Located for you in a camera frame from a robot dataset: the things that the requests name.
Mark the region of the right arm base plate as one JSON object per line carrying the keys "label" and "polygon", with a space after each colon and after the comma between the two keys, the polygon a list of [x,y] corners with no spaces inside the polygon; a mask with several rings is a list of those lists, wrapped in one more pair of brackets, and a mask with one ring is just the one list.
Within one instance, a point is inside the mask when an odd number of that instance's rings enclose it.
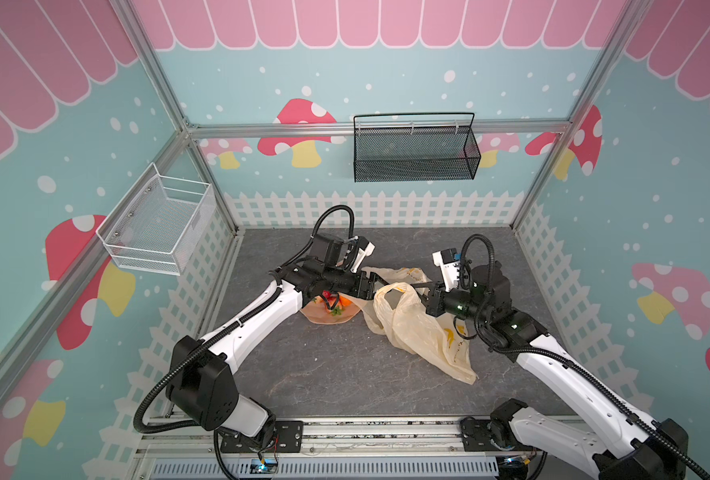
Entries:
{"label": "right arm base plate", "polygon": [[509,451],[514,447],[498,421],[467,416],[459,427],[465,452]]}

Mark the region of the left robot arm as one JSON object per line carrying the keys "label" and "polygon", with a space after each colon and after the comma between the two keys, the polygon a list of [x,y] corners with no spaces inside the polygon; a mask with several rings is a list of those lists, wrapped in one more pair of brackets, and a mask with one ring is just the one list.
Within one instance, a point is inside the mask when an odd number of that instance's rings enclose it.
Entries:
{"label": "left robot arm", "polygon": [[317,271],[288,266],[273,277],[256,300],[224,325],[175,345],[165,396],[206,431],[226,429],[264,443],[272,435],[274,417],[238,392],[234,374],[244,360],[284,320],[323,293],[371,300],[387,284],[375,272],[340,267]]}

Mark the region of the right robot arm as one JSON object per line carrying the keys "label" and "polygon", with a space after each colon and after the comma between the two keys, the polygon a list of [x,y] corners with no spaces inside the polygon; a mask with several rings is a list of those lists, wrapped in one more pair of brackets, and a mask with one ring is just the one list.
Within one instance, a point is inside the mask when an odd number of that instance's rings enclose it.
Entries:
{"label": "right robot arm", "polygon": [[688,435],[672,420],[656,421],[578,364],[547,329],[513,307],[500,263],[462,268],[438,260],[443,279],[429,289],[430,315],[470,322],[486,346],[545,384],[585,423],[580,430],[510,399],[490,415],[492,443],[531,446],[593,479],[685,478]]}

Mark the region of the banana print plastic bag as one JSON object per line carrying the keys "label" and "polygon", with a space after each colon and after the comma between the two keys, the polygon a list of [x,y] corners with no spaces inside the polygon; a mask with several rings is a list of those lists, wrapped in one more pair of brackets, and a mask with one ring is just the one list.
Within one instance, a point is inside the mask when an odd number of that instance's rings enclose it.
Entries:
{"label": "banana print plastic bag", "polygon": [[387,282],[375,288],[371,300],[355,299],[366,325],[375,334],[387,337],[396,348],[422,357],[451,378],[472,385],[477,374],[471,367],[470,344],[453,326],[453,316],[432,317],[426,313],[418,283],[430,278],[419,268],[372,268]]}

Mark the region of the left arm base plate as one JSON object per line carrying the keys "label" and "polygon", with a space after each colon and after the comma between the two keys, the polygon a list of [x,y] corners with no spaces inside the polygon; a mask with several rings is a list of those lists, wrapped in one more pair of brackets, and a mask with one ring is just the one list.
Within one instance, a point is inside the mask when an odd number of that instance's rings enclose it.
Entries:
{"label": "left arm base plate", "polygon": [[304,423],[297,420],[268,422],[254,437],[227,430],[221,435],[220,451],[227,454],[299,453]]}

